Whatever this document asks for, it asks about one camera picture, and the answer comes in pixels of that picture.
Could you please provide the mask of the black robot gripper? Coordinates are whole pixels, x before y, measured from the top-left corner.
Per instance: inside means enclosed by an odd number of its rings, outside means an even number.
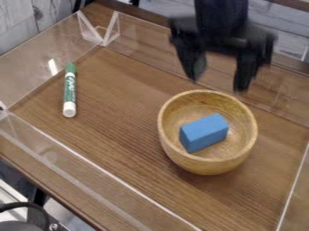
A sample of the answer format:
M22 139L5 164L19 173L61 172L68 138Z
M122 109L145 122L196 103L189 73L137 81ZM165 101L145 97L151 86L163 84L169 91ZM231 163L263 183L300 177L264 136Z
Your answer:
M232 91L244 92L256 75L259 65L271 62L276 36L270 31L244 22L227 34L201 31L192 16L168 20L169 43L176 48L179 62L191 81L196 81L205 69L204 54L208 51L236 57Z

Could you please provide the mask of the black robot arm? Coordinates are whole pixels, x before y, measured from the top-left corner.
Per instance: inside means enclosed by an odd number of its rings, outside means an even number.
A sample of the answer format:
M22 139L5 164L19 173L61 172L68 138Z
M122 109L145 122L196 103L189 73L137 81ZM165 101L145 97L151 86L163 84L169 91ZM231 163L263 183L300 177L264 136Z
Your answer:
M197 81L208 51L233 56L232 91L248 90L259 68L271 63L276 36L248 19L248 0L193 0L195 15L168 19L173 45L185 76Z

